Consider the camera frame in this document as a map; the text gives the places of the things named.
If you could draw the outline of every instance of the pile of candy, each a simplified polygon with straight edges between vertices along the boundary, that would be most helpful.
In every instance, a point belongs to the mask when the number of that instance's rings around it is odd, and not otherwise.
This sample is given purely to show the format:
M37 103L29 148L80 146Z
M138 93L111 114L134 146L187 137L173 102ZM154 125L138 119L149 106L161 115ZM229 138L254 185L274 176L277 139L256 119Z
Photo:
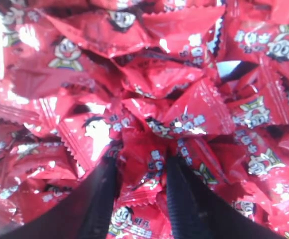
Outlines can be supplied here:
M172 238L174 155L289 238L289 1L0 0L0 234L110 156L108 238Z

